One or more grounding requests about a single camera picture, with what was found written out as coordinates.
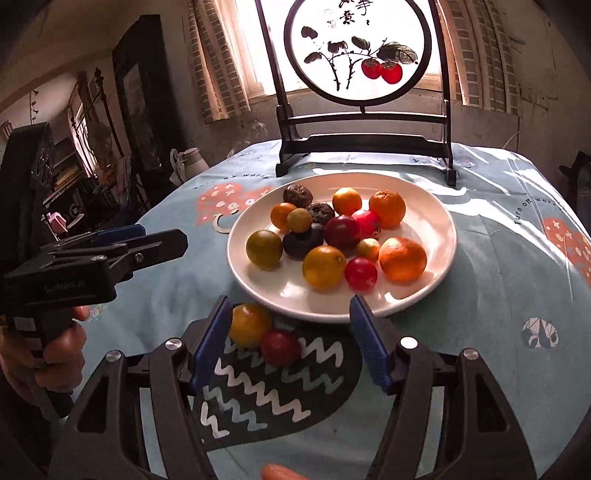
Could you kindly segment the right hand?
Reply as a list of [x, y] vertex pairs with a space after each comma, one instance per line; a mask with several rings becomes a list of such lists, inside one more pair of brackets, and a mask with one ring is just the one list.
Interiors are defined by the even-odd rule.
[[266, 464], [262, 469], [263, 480], [308, 480], [293, 470], [279, 464]]

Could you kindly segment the left hand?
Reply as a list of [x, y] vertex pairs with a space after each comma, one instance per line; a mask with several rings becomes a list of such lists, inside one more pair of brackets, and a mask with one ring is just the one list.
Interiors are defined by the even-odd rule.
[[71, 315], [73, 324], [44, 348], [45, 366], [39, 369], [35, 368], [35, 359], [25, 338], [6, 326], [1, 327], [2, 371], [12, 388], [31, 405], [36, 406], [37, 402], [23, 378], [25, 371], [34, 375], [39, 387], [59, 393], [72, 391], [82, 381], [85, 364], [82, 349], [87, 336], [80, 322], [88, 319], [89, 308], [73, 307]]

